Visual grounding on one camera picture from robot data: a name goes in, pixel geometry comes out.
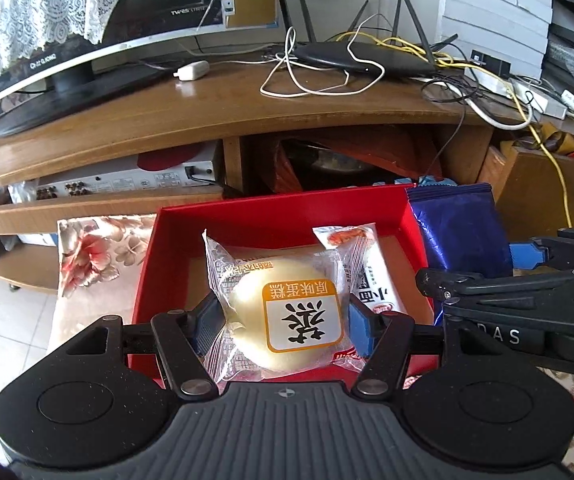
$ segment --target computer monitor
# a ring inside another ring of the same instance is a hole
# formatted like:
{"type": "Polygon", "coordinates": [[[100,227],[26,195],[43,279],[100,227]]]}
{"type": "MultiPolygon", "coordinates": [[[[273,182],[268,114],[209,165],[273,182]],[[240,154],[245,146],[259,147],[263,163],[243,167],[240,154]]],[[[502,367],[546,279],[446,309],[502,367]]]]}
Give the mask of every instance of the computer monitor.
{"type": "Polygon", "coordinates": [[[91,62],[125,49],[241,28],[276,27],[277,0],[119,0],[102,41],[50,43],[0,75],[0,100],[49,77],[49,89],[0,116],[0,137],[67,116],[159,80],[165,72],[130,64],[95,75],[91,62]]]}

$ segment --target yellow cable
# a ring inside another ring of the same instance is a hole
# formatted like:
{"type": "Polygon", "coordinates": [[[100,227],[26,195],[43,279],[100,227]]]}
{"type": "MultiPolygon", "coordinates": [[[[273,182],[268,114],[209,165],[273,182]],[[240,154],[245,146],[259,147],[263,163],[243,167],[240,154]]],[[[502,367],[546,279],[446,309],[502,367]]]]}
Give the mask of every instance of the yellow cable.
{"type": "MultiPolygon", "coordinates": [[[[341,34],[338,38],[336,38],[336,41],[340,41],[346,36],[353,36],[354,34],[355,34],[355,32],[346,32],[344,34],[341,34]]],[[[371,34],[367,34],[366,32],[359,32],[359,34],[361,36],[365,36],[367,38],[370,38],[372,41],[374,41],[374,43],[377,43],[381,46],[385,46],[387,48],[392,48],[394,50],[400,50],[402,52],[407,52],[409,54],[414,54],[415,56],[418,56],[420,59],[428,61],[427,57],[426,57],[427,53],[424,51],[424,49],[422,49],[421,47],[419,47],[413,43],[410,43],[409,41],[402,40],[401,38],[386,38],[385,40],[379,40],[375,36],[373,36],[371,34]],[[386,43],[386,41],[398,41],[398,43],[401,43],[404,46],[398,46],[398,45],[386,43]]],[[[523,118],[523,121],[525,121],[525,122],[527,121],[527,117],[525,116],[525,112],[523,112],[523,107],[521,106],[521,104],[518,100],[518,97],[516,96],[516,92],[514,91],[514,86],[509,81],[505,81],[500,76],[497,76],[493,72],[490,72],[489,70],[485,70],[483,67],[480,67],[478,65],[475,65],[472,63],[456,62],[452,56],[449,56],[449,54],[444,53],[444,52],[437,52],[434,54],[434,57],[436,58],[436,64],[440,68],[469,68],[472,70],[478,70],[480,72],[483,72],[489,76],[492,76],[492,77],[498,79],[507,88],[507,91],[509,92],[511,98],[514,101],[514,104],[516,105],[516,109],[518,110],[518,113],[523,118]]],[[[565,182],[565,176],[563,175],[562,169],[560,168],[558,161],[554,158],[554,156],[550,153],[550,151],[542,143],[541,137],[536,132],[536,129],[531,124],[528,125],[528,127],[529,127],[529,130],[530,130],[532,136],[536,140],[536,143],[538,143],[539,148],[542,150],[542,152],[550,160],[550,162],[554,165],[554,168],[556,169],[556,173],[558,174],[558,179],[560,180],[560,186],[562,187],[562,192],[563,192],[563,208],[565,209],[565,218],[567,220],[568,227],[572,227],[571,215],[570,215],[570,200],[569,200],[569,196],[568,196],[567,183],[565,182]]]]}

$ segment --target white charger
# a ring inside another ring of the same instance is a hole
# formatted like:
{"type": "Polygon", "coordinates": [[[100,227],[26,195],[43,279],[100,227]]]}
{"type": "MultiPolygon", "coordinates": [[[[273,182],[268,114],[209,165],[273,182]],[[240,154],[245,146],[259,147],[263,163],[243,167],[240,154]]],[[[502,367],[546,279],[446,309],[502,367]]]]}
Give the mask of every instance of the white charger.
{"type": "Polygon", "coordinates": [[[209,63],[207,61],[194,61],[188,65],[180,67],[174,72],[174,77],[180,81],[196,81],[209,72],[209,63]]]}

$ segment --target black router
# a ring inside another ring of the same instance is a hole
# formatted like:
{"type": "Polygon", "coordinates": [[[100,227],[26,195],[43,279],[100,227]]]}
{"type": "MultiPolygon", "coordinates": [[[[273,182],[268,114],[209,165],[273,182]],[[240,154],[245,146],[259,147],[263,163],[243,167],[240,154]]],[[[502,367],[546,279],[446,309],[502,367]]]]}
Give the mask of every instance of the black router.
{"type": "MultiPolygon", "coordinates": [[[[283,8],[283,19],[285,20],[285,27],[289,28],[291,27],[291,19],[289,18],[289,12],[286,8],[285,0],[280,1],[281,7],[283,8]]],[[[294,49],[292,54],[299,61],[318,67],[323,66],[338,68],[340,70],[346,70],[350,73],[360,73],[374,77],[381,75],[381,70],[378,67],[356,61],[352,58],[352,56],[349,54],[349,51],[347,50],[347,42],[349,41],[349,38],[346,38],[345,41],[317,41],[314,27],[311,22],[311,16],[309,15],[307,1],[300,1],[309,43],[300,45],[294,49]]],[[[382,65],[385,68],[385,77],[388,78],[432,75],[438,71],[438,67],[436,66],[436,59],[434,58],[432,48],[429,44],[429,41],[427,41],[423,27],[420,24],[418,16],[416,15],[410,0],[398,0],[398,6],[396,9],[396,15],[393,28],[391,30],[391,35],[397,35],[398,22],[400,21],[400,8],[403,1],[409,9],[409,13],[420,37],[421,46],[423,47],[424,51],[427,52],[427,59],[429,61],[420,59],[418,56],[414,56],[413,54],[401,52],[400,50],[394,50],[392,48],[387,48],[385,46],[374,43],[362,43],[359,41],[352,43],[352,52],[359,59],[369,59],[382,65]]],[[[353,22],[348,30],[355,30],[359,20],[363,15],[363,12],[365,12],[365,8],[367,7],[368,3],[369,0],[363,4],[356,17],[353,19],[353,22]]]]}

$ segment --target blue snack bag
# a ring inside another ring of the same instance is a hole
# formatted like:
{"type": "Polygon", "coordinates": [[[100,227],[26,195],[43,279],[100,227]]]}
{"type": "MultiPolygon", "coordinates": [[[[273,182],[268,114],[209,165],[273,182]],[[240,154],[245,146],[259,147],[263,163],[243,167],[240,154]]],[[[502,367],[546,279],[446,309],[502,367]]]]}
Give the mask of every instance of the blue snack bag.
{"type": "MultiPolygon", "coordinates": [[[[419,186],[407,190],[432,269],[512,276],[509,242],[490,184],[419,186]]],[[[436,324],[442,308],[435,309],[436,324]]]]}

